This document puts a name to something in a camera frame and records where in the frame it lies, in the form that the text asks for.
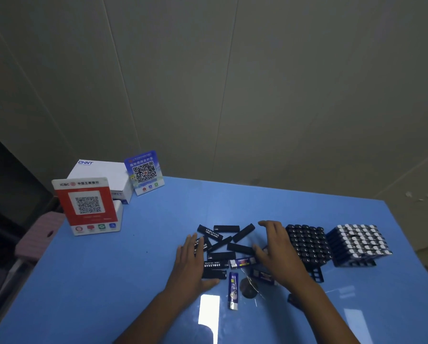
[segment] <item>blue tabletop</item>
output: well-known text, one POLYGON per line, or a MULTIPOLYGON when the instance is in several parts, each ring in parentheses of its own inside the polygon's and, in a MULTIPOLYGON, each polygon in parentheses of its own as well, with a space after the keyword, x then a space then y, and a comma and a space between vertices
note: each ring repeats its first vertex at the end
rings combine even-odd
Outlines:
MULTIPOLYGON (((125 205, 120 232, 74 237, 65 222, 0 324, 0 343, 110 343, 164 288, 177 245, 199 224, 253 223, 240 243, 263 246, 257 221, 266 219, 326 231, 377 225, 394 254, 371 268, 329 262, 321 286, 362 344, 428 343, 428 274, 384 202, 170 177, 165 183, 125 205)), ((316 342, 303 313, 286 302, 287 290, 258 286, 256 298, 240 295, 232 311, 222 280, 163 342, 316 342)))

